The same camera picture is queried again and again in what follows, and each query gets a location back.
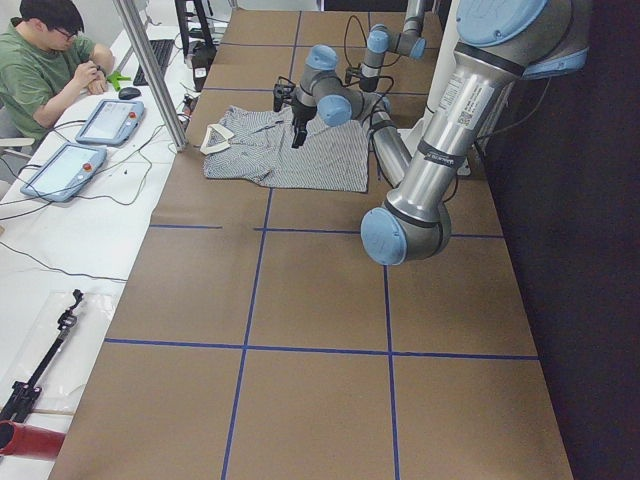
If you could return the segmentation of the striped collared shirt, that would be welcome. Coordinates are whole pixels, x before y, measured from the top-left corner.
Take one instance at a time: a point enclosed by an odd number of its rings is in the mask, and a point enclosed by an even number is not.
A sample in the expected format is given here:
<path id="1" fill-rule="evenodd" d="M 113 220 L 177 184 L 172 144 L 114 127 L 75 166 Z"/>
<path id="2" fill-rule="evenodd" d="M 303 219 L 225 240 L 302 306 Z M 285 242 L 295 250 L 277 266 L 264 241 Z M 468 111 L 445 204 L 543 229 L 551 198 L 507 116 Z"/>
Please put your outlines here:
<path id="1" fill-rule="evenodd" d="M 368 137 L 357 121 L 330 127 L 316 117 L 304 144 L 292 146 L 292 111 L 229 107 L 219 124 L 229 146 L 207 154 L 208 179 L 245 179 L 263 187 L 363 193 L 368 185 Z"/>

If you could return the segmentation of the black box with label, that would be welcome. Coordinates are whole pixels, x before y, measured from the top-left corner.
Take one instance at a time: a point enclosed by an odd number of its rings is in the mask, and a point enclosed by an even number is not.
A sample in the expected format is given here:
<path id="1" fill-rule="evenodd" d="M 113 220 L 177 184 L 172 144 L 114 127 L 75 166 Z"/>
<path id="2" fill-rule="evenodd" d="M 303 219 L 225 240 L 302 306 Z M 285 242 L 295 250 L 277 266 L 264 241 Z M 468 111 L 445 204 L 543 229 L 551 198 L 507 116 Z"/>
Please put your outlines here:
<path id="1" fill-rule="evenodd" d="M 196 92 L 202 91 L 216 53 L 217 48 L 215 45 L 208 46 L 202 43 L 195 48 L 191 65 L 194 89 Z"/>

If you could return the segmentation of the black keyboard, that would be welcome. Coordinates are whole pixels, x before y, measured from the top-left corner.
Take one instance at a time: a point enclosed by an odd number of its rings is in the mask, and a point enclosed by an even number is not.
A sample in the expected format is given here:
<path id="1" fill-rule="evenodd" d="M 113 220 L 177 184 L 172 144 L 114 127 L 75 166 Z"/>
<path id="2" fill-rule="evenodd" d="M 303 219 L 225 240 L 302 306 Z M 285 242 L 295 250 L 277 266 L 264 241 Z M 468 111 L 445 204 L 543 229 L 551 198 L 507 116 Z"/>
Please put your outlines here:
<path id="1" fill-rule="evenodd" d="M 171 39 L 153 39 L 150 41 L 151 51 L 162 76 L 165 75 L 174 49 L 174 41 Z M 146 86 L 148 84 L 145 72 L 141 65 L 138 66 L 133 79 L 134 86 Z"/>

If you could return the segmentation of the black computer mouse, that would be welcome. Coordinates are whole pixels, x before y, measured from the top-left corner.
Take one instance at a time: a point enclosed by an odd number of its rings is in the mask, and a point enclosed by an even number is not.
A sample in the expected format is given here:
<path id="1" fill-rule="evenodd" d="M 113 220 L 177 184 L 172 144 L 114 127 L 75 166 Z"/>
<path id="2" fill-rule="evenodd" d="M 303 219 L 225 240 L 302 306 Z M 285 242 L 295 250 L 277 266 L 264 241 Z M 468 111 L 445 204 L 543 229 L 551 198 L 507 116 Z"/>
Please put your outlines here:
<path id="1" fill-rule="evenodd" d="M 141 96 L 141 91 L 136 87 L 124 87 L 118 92 L 120 100 L 132 100 Z"/>

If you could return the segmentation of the upper blue teach pendant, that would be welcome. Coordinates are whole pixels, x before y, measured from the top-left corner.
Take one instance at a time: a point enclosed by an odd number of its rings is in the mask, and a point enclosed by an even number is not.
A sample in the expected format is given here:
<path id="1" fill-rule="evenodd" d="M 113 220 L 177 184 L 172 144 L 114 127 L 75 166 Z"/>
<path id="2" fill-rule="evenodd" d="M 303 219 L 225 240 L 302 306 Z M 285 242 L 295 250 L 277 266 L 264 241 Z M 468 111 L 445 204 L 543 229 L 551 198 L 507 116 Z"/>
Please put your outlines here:
<path id="1" fill-rule="evenodd" d="M 77 133 L 77 143 L 119 147 L 139 125 L 145 112 L 141 101 L 101 100 Z"/>

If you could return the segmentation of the blue teach pendant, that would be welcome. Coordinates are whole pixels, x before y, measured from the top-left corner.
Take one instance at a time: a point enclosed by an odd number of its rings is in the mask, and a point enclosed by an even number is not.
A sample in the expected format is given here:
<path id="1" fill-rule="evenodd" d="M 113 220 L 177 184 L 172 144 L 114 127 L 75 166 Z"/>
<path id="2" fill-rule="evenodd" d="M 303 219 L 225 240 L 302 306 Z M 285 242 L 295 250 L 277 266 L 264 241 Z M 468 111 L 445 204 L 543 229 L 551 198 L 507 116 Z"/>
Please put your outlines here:
<path id="1" fill-rule="evenodd" d="M 20 188 L 22 194 L 51 202 L 66 202 L 97 173 L 107 157 L 103 147 L 64 143 Z"/>
<path id="2" fill-rule="evenodd" d="M 101 100 L 77 133 L 77 143 L 119 147 L 139 125 L 145 112 L 141 101 Z"/>

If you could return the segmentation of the green plastic tool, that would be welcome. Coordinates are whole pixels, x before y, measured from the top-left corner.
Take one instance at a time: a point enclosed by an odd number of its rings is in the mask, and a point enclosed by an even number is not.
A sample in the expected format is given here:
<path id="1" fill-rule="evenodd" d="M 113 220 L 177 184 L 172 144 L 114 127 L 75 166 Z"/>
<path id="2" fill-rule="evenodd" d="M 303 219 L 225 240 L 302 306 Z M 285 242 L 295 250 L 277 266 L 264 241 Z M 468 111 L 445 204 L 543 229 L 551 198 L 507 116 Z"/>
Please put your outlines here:
<path id="1" fill-rule="evenodd" d="M 113 86 L 116 92 L 119 92 L 122 88 L 121 83 L 124 81 L 130 81 L 131 78 L 123 76 L 119 71 L 114 71 L 113 73 L 106 76 L 106 80 Z"/>

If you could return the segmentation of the lower blue teach pendant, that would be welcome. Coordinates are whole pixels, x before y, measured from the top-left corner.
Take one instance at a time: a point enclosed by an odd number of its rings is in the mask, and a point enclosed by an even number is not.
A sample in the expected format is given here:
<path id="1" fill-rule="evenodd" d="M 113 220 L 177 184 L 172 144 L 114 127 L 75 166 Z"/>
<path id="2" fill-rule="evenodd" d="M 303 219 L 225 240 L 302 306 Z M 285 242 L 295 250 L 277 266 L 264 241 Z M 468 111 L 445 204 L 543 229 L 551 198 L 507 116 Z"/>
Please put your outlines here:
<path id="1" fill-rule="evenodd" d="M 22 194 L 51 202 L 66 202 L 97 173 L 107 157 L 103 147 L 64 143 L 20 188 Z"/>

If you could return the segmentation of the person in green shirt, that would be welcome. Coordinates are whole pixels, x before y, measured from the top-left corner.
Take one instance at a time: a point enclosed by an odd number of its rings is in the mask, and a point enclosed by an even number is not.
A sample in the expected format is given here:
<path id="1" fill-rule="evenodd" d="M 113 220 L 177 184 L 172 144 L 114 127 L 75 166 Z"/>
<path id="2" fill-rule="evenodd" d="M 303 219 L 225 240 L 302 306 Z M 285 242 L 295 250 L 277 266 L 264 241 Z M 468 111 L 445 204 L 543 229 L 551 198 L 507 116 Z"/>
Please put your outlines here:
<path id="1" fill-rule="evenodd" d="M 21 134 L 42 140 L 82 93 L 100 95 L 115 58 L 83 35 L 71 1 L 23 1 L 1 34 L 1 102 Z"/>

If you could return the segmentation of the black handheld gripper stick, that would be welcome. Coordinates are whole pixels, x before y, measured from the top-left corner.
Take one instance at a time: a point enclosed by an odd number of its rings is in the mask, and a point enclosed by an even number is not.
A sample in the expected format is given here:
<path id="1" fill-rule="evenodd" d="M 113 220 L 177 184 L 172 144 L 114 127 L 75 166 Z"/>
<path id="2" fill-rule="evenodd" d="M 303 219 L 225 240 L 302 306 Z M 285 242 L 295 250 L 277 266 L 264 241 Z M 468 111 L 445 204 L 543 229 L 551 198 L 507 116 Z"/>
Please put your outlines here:
<path id="1" fill-rule="evenodd" d="M 75 289 L 72 293 L 74 303 L 68 306 L 57 320 L 58 335 L 49 347 L 48 351 L 39 362 L 38 366 L 27 381 L 16 380 L 12 385 L 12 393 L 1 410 L 2 421 L 23 423 L 31 414 L 38 400 L 42 388 L 38 382 L 45 373 L 54 356 L 77 324 L 78 318 L 75 309 L 84 298 L 84 293 Z"/>

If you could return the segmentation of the red cylinder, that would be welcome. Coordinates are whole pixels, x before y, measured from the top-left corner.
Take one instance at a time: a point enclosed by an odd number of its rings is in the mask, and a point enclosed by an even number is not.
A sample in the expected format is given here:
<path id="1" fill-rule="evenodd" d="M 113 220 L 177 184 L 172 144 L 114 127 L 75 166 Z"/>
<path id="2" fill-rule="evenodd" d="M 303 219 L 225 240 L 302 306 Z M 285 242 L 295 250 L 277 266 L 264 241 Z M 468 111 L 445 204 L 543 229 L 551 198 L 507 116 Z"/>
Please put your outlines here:
<path id="1" fill-rule="evenodd" d="M 1 455 L 55 460 L 66 434 L 9 420 L 1 422 Z"/>

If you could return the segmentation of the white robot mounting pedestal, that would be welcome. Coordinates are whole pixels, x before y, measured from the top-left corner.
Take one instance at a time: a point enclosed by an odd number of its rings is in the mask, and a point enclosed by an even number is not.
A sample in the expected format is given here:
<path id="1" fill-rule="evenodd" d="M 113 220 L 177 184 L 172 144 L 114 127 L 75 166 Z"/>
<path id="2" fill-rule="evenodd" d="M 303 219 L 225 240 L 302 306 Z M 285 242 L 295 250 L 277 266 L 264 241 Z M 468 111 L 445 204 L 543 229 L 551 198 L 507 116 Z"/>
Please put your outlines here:
<path id="1" fill-rule="evenodd" d="M 449 78 L 456 67 L 453 50 L 459 39 L 455 20 L 458 5 L 458 1 L 435 1 L 435 12 L 443 20 L 444 27 L 424 115 L 410 130 L 400 130 L 401 138 L 411 155 L 416 153 L 419 141 L 438 110 Z"/>

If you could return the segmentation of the aluminium frame post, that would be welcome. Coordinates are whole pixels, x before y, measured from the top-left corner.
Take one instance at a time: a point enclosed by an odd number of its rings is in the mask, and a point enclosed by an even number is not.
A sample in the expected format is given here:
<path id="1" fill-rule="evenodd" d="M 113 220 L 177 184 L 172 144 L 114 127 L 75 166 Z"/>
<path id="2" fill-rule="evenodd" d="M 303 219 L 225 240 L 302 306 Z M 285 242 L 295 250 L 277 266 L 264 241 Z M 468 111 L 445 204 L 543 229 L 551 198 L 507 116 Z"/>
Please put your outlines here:
<path id="1" fill-rule="evenodd" d="M 182 152 L 187 146 L 185 131 L 178 119 L 174 104 L 171 101 L 164 76 L 161 75 L 151 51 L 150 40 L 147 36 L 146 28 L 140 19 L 138 10 L 133 1 L 113 0 L 113 4 L 123 23 L 124 30 L 127 33 L 139 64 L 143 67 L 148 86 L 151 89 L 153 98 L 176 150 Z"/>

